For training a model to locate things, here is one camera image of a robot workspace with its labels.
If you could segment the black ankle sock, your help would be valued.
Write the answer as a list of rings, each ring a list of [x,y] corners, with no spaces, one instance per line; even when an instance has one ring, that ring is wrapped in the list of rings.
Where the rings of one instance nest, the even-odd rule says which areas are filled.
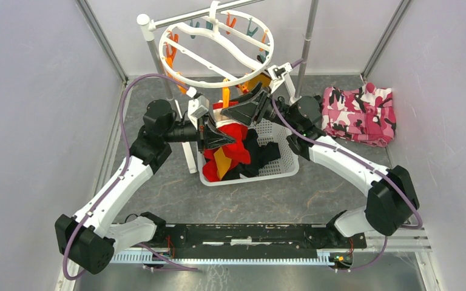
[[[279,144],[268,142],[265,145],[260,145],[258,143],[258,133],[255,129],[247,131],[243,145],[250,154],[251,162],[249,164],[239,163],[232,171],[233,178],[240,178],[241,175],[247,178],[256,177],[263,167],[281,158]]]

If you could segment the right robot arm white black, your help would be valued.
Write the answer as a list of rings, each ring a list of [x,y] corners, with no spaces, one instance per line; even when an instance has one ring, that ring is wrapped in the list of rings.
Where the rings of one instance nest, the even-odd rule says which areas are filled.
[[[293,104],[275,98],[260,89],[236,98],[234,105],[221,110],[221,115],[244,125],[262,119],[286,127],[290,149],[296,155],[330,169],[350,182],[366,196],[366,204],[346,210],[332,220],[326,240],[333,247],[344,246],[357,233],[377,231],[384,236],[398,229],[419,229],[423,220],[416,191],[407,169],[392,169],[372,162],[328,136],[320,127],[321,99],[304,96]]]

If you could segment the red snowflake christmas sock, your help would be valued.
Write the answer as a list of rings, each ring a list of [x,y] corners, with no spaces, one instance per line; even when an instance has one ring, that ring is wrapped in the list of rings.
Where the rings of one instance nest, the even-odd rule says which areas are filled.
[[[247,137],[248,128],[227,116],[221,114],[223,101],[216,102],[212,105],[215,126],[222,132],[235,139],[233,144],[222,146],[224,156],[231,160],[230,168],[238,164],[249,164],[251,162],[250,152],[245,148],[243,141]]]

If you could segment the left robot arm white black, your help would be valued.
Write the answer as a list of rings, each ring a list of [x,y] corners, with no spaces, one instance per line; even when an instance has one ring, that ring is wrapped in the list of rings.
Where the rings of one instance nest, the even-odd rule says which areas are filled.
[[[74,215],[61,215],[55,222],[64,276],[72,261],[91,274],[100,273],[117,253],[142,243],[161,246],[166,230],[164,220],[140,215],[133,221],[114,225],[113,221],[132,195],[164,164],[172,153],[172,142],[197,142],[200,149],[215,149],[235,143],[235,138],[221,132],[207,106],[197,99],[190,102],[194,120],[178,120],[178,113],[167,100],[154,100],[147,105],[144,124],[136,140],[126,148],[126,157],[105,186]]]

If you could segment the mustard yellow striped sock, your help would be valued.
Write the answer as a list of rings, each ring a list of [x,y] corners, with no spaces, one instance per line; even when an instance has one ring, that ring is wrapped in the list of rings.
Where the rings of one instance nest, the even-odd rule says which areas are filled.
[[[245,93],[252,91],[259,83],[263,87],[269,87],[271,81],[272,81],[271,77],[267,73],[263,72],[263,73],[260,73],[259,75],[256,75],[252,79],[244,83],[241,83],[238,86],[238,89],[240,93],[245,94]]]

